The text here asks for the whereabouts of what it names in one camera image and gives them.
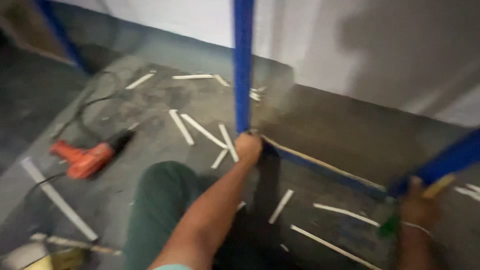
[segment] debris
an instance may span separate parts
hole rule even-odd
[[[250,92],[249,96],[253,100],[260,101],[260,95],[257,93]]]
[[[45,177],[37,169],[37,167],[32,163],[30,157],[22,160],[22,166],[27,171],[27,173],[33,178],[35,183],[40,185],[40,188],[45,192],[45,194],[55,203],[55,205],[62,211],[65,216],[80,230],[84,235],[90,240],[94,241],[98,239],[98,235],[90,228],[85,221],[82,220],[80,216],[70,207],[70,205],[65,202],[65,200],[60,196],[60,194],[53,188],[49,182],[44,182]]]
[[[150,79],[153,75],[155,75],[155,73],[149,73],[149,74],[146,74],[144,75],[143,77],[141,77],[140,79],[136,80],[135,82],[131,83],[129,86],[125,87],[125,89],[127,90],[130,90],[130,89],[134,89],[135,87],[139,86],[141,83],[143,83],[144,81]]]
[[[174,80],[189,80],[189,79],[211,79],[215,78],[221,85],[230,87],[230,84],[227,83],[220,75],[218,74],[196,74],[196,75],[182,75],[182,76],[172,76]]]
[[[355,213],[352,213],[350,211],[347,211],[347,210],[343,210],[343,209],[340,209],[340,208],[335,208],[335,207],[331,207],[331,206],[326,206],[326,205],[323,205],[323,204],[319,204],[319,203],[314,203],[313,204],[313,207],[315,208],[320,208],[320,209],[325,209],[325,210],[329,210],[329,211],[333,211],[333,212],[337,212],[337,213],[341,213],[341,214],[344,214],[344,215],[348,215],[348,216],[351,216],[353,218],[356,218],[358,220],[361,220],[361,221],[364,221],[366,223],[369,223],[375,227],[380,227],[380,224],[376,221],[373,221],[371,219],[368,219],[366,217],[363,217],[361,215],[357,215]]]
[[[220,124],[218,124],[218,127],[220,128],[220,132],[222,133],[223,139],[227,143],[227,146],[228,146],[228,149],[230,150],[230,154],[232,155],[233,161],[234,162],[239,161],[239,156],[237,155],[237,151],[235,150],[235,147],[233,146],[232,140],[230,139],[230,136],[228,135],[228,131],[227,131],[225,125],[220,123]]]
[[[228,153],[228,149],[223,149],[220,154],[218,155],[218,157],[216,158],[215,162],[212,164],[212,169],[216,169],[218,168],[218,166],[220,165],[220,163],[222,163],[223,159],[225,158],[225,156],[227,155]]]
[[[44,233],[36,233],[30,237],[30,240],[33,241],[47,241],[48,243],[51,244],[56,244],[56,245],[64,245],[64,246],[71,246],[71,247],[78,247],[78,248],[83,248],[83,249],[88,249],[94,252],[99,252],[99,253],[108,253],[112,254],[115,256],[120,256],[122,255],[122,251],[120,250],[115,250],[113,248],[109,247],[102,247],[99,245],[93,245],[90,243],[85,243],[85,242],[80,242],[76,240],[71,240],[63,237],[58,237],[58,236],[48,236]]]
[[[477,187],[472,184],[466,184],[467,188],[456,186],[454,189],[463,195],[467,195],[470,198],[480,201],[480,187]]]
[[[214,78],[213,74],[197,74],[197,75],[182,75],[182,76],[172,76],[174,80],[189,80],[189,79],[210,79]]]
[[[285,205],[288,203],[288,200],[290,200],[292,195],[293,195],[293,190],[291,190],[291,189],[287,190],[285,195],[283,195],[283,198],[280,200],[280,203],[276,207],[275,211],[273,212],[273,215],[268,220],[268,223],[270,223],[270,224],[275,223],[276,219],[278,218],[278,216],[282,212],[283,207],[285,207]]]
[[[190,123],[194,128],[200,131],[203,135],[209,138],[212,142],[214,142],[216,145],[220,146],[223,149],[228,148],[226,144],[224,144],[222,141],[220,141],[215,136],[213,136],[210,132],[204,129],[204,127],[202,127],[199,123],[197,123],[194,119],[192,119],[192,117],[190,117],[188,114],[183,113],[180,116],[183,119],[185,119],[188,123]]]
[[[246,202],[241,201],[241,202],[239,203],[239,205],[237,206],[237,211],[240,211],[240,209],[242,209],[242,208],[243,208],[244,206],[246,206],[246,205],[247,205]]]
[[[127,130],[135,129],[138,126],[138,124],[140,124],[140,122],[133,123],[133,125],[131,125]]]
[[[183,137],[187,141],[188,145],[194,145],[195,142],[193,141],[192,136],[190,136],[190,133],[188,133],[187,128],[181,121],[179,115],[177,114],[178,110],[169,110],[170,116],[172,117],[173,121],[175,124],[177,124],[177,127],[180,129],[180,132],[183,134]]]
[[[262,86],[259,89],[250,88],[250,91],[252,91],[252,92],[263,92],[266,88],[267,88],[266,86]]]
[[[280,244],[280,246],[283,248],[283,250],[289,252],[288,247],[286,247],[284,244]]]
[[[365,261],[365,260],[362,260],[362,259],[360,259],[359,257],[357,257],[357,256],[355,256],[355,255],[353,255],[353,254],[351,254],[351,253],[348,253],[347,251],[339,248],[338,246],[332,245],[331,243],[329,243],[329,242],[327,242],[327,241],[325,241],[325,240],[323,240],[323,239],[321,239],[321,238],[319,238],[319,237],[317,237],[317,236],[315,236],[315,235],[313,235],[313,234],[311,234],[311,233],[309,233],[309,232],[307,232],[307,231],[304,231],[304,230],[300,229],[299,227],[297,227],[297,226],[295,226],[295,225],[290,225],[290,228],[291,228],[292,230],[294,230],[294,231],[297,231],[297,232],[303,234],[304,236],[307,236],[307,237],[309,237],[309,238],[317,241],[318,243],[321,243],[321,244],[323,244],[323,245],[325,245],[325,246],[333,249],[334,251],[336,251],[336,252],[338,252],[338,253],[340,253],[340,254],[342,254],[342,255],[344,255],[344,256],[346,256],[346,257],[348,257],[348,258],[350,258],[350,259],[352,259],[352,260],[354,260],[354,261],[356,261],[356,262],[358,262],[358,263],[363,264],[364,266],[366,266],[366,267],[368,267],[368,268],[370,268],[370,269],[373,269],[373,270],[382,270],[382,269],[376,267],[375,265],[373,265],[373,264],[371,264],[371,263],[369,263],[369,262],[367,262],[367,261]]]
[[[230,84],[227,83],[220,75],[215,74],[214,77],[221,85],[226,86],[226,87],[230,87]]]

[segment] knee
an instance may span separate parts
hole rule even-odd
[[[177,161],[163,161],[150,165],[142,175],[138,188],[144,191],[181,186],[185,177],[195,177],[195,173]]]

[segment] orange power drill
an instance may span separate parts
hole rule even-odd
[[[92,149],[75,148],[64,140],[58,140],[50,152],[66,159],[70,164],[67,175],[73,179],[84,179],[105,167],[120,153],[134,135],[132,130],[124,130]]]

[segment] black cable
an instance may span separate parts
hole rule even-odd
[[[114,85],[114,88],[113,88],[113,91],[111,94],[105,96],[105,97],[102,97],[102,98],[97,98],[97,99],[94,99],[94,100],[90,100],[90,101],[87,101],[97,90],[98,90],[98,85],[99,85],[99,80],[101,78],[103,78],[102,75],[104,74],[107,74],[107,75],[110,75],[112,77],[112,80],[113,80],[113,85]],[[100,73],[98,73],[97,75],[95,75],[95,77],[92,79],[92,81],[90,82],[90,85],[87,86],[87,92],[85,93],[85,95],[80,99],[80,102],[79,102],[79,105],[77,106],[77,109],[75,110],[75,113],[73,114],[73,117],[68,120],[63,126],[62,128],[52,137],[52,140],[57,140],[62,134],[63,132],[65,132],[65,130],[72,124],[72,123],[77,123],[79,129],[85,133],[87,136],[91,137],[92,139],[94,139],[97,143],[100,143],[103,141],[103,137],[98,134],[97,132],[95,132],[94,130],[92,130],[91,128],[89,128],[86,124],[85,124],[85,121],[84,121],[84,112],[85,110],[99,102],[99,101],[104,101],[104,100],[108,100],[108,99],[112,99],[114,98],[118,91],[121,89],[119,87],[120,85],[120,79],[119,77],[117,76],[116,73],[114,72],[110,72],[110,71],[102,71]]]
[[[55,181],[55,180],[61,178],[62,176],[65,176],[66,174],[67,174],[66,172],[60,172],[60,173],[57,173],[55,175],[52,175],[52,176],[49,176],[49,177],[45,178],[45,180],[43,180],[43,181],[40,181],[40,182],[36,183],[34,186],[32,186],[30,188],[30,190],[28,190],[27,194],[24,197],[25,198],[24,200],[26,201],[32,195],[32,193],[35,191],[35,189],[37,187],[39,187],[41,184],[46,183],[46,182]]]

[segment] hand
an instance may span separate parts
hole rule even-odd
[[[422,182],[422,179],[417,176],[411,177],[408,195],[400,205],[400,220],[431,230],[440,218],[440,209],[435,198],[422,198],[425,190]]]
[[[262,139],[259,135],[242,132],[235,141],[235,150],[239,156],[239,162],[253,166],[262,152]]]

